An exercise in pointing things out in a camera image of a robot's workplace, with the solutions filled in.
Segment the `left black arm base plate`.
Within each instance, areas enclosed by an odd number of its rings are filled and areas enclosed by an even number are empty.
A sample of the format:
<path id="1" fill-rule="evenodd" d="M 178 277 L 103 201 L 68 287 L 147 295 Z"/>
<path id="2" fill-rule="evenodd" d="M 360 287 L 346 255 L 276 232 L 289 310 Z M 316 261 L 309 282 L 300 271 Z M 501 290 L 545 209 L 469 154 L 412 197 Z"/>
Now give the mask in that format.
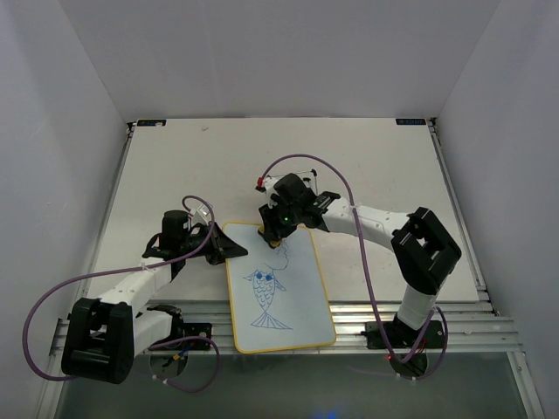
<path id="1" fill-rule="evenodd" d="M 180 323 L 171 328 L 168 337 L 156 341 L 148 350 L 207 351 L 211 349 L 211 323 Z"/>

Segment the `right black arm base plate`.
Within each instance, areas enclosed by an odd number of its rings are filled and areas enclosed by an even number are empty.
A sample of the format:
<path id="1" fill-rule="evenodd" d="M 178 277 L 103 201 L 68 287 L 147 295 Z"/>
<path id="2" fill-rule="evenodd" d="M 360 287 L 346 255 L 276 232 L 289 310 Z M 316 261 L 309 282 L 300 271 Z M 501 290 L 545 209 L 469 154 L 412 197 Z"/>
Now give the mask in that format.
<path id="1" fill-rule="evenodd" d="M 383 322 L 384 330 L 394 349 L 411 349 L 420 334 L 420 329 L 413 330 L 396 321 Z M 366 322 L 361 336 L 366 339 L 368 349 L 386 349 L 380 328 L 375 321 Z M 443 325 L 438 320 L 432 320 L 419 341 L 418 348 L 441 349 L 445 342 Z"/>

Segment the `aluminium rail frame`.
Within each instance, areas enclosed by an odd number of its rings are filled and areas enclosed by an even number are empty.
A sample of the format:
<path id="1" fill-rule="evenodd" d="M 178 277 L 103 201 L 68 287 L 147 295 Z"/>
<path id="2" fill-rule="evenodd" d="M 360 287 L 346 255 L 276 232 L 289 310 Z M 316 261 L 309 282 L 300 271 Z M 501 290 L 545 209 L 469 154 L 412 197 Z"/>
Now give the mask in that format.
<path id="1" fill-rule="evenodd" d="M 238 354 L 233 339 L 230 305 L 225 301 L 182 302 L 179 306 L 187 324 L 209 324 L 208 339 L 217 344 L 222 354 Z M 523 345 L 514 322 L 509 317 L 498 316 L 491 311 L 487 299 L 478 303 L 450 303 L 439 306 L 442 314 L 434 319 L 446 319 L 446 327 L 441 332 L 447 338 L 447 350 L 454 353 L 505 353 L 521 352 Z M 366 338 L 362 334 L 365 324 L 375 320 L 370 305 L 350 302 L 334 302 L 330 305 L 335 340 L 320 345 L 295 345 L 279 343 L 269 349 L 253 350 L 253 354 L 358 354 L 367 350 Z M 154 338 L 162 350 L 177 346 L 173 339 L 181 334 L 172 334 L 176 328 L 165 331 L 166 323 L 173 317 L 161 311 L 146 311 L 135 319 L 135 328 L 140 331 L 140 342 L 135 351 L 140 354 L 148 350 L 148 338 Z"/>

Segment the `left blue corner label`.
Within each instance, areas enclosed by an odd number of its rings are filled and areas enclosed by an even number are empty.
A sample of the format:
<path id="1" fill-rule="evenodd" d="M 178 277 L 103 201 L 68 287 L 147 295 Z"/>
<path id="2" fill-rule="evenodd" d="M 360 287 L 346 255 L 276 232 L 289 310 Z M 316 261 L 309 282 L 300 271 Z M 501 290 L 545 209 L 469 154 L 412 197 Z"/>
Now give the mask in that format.
<path id="1" fill-rule="evenodd" d="M 167 121 L 166 120 L 138 120 L 136 122 L 136 126 L 138 127 L 165 127 Z"/>

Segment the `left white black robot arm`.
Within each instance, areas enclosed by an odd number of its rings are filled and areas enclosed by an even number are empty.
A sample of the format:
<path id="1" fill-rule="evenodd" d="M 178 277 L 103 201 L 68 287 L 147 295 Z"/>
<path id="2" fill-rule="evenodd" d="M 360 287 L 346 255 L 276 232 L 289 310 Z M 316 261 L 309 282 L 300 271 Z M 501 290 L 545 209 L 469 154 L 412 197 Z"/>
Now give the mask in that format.
<path id="1" fill-rule="evenodd" d="M 192 223 L 184 210 L 165 212 L 162 229 L 148 241 L 137 271 L 100 296 L 74 304 L 63 373 L 120 384 L 138 354 L 153 345 L 180 347 L 188 332 L 182 312 L 148 302 L 176 278 L 188 258 L 203 257 L 218 265 L 247 253 L 213 222 Z"/>

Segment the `yellow framed whiteboard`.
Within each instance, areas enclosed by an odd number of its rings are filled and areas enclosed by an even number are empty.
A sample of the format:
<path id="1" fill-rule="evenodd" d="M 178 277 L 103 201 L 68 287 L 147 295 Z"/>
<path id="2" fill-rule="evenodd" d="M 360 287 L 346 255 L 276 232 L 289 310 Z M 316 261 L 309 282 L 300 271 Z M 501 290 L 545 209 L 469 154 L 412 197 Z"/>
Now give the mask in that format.
<path id="1" fill-rule="evenodd" d="M 270 248 L 255 223 L 224 233 L 248 254 L 226 261 L 235 348 L 242 354 L 324 347 L 336 331 L 314 240 L 299 227 Z"/>

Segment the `blue corner label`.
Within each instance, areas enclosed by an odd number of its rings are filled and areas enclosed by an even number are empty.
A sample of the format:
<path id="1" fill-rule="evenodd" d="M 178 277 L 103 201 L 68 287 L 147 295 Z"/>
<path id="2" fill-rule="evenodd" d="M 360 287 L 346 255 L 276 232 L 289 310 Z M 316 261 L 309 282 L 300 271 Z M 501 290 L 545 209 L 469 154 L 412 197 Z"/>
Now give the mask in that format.
<path id="1" fill-rule="evenodd" d="M 427 124 L 423 118 L 396 118 L 395 122 L 398 126 L 425 126 Z"/>
<path id="2" fill-rule="evenodd" d="M 165 127 L 167 121 L 166 120 L 138 120 L 136 122 L 136 126 L 138 127 Z"/>

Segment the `yellow black eraser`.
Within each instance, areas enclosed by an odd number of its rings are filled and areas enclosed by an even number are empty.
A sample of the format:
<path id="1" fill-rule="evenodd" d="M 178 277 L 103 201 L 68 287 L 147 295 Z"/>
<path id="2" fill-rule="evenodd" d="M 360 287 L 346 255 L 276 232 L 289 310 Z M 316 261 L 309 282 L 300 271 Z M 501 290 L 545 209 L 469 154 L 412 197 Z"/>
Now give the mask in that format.
<path id="1" fill-rule="evenodd" d="M 259 226 L 258 234 L 271 249 L 276 249 L 282 244 L 282 238 L 278 237 L 272 229 L 265 227 L 264 224 Z"/>

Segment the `right blue corner label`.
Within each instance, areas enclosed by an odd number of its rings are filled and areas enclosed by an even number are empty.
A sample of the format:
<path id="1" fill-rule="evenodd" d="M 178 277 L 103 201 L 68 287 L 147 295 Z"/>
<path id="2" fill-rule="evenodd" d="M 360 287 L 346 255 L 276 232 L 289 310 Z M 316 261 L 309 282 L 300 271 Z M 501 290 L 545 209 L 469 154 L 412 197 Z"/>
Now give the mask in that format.
<path id="1" fill-rule="evenodd" d="M 396 118 L 395 122 L 398 126 L 425 126 L 427 124 L 423 118 Z"/>

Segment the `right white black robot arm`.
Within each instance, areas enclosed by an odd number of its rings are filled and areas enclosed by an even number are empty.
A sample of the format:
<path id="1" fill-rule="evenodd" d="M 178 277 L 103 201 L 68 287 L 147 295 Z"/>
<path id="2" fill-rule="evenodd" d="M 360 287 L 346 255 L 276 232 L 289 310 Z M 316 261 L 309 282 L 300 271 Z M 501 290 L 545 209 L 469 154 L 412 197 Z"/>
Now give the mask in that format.
<path id="1" fill-rule="evenodd" d="M 394 319 L 381 328 L 395 347 L 414 347 L 425 337 L 425 322 L 436 297 L 462 256 L 431 210 L 419 207 L 401 213 L 356 206 L 335 192 L 315 193 L 310 181 L 296 174 L 261 178 L 256 189 L 266 196 L 259 208 L 263 223 L 259 234 L 272 248 L 304 225 L 362 238 L 392 251 L 406 289 Z"/>

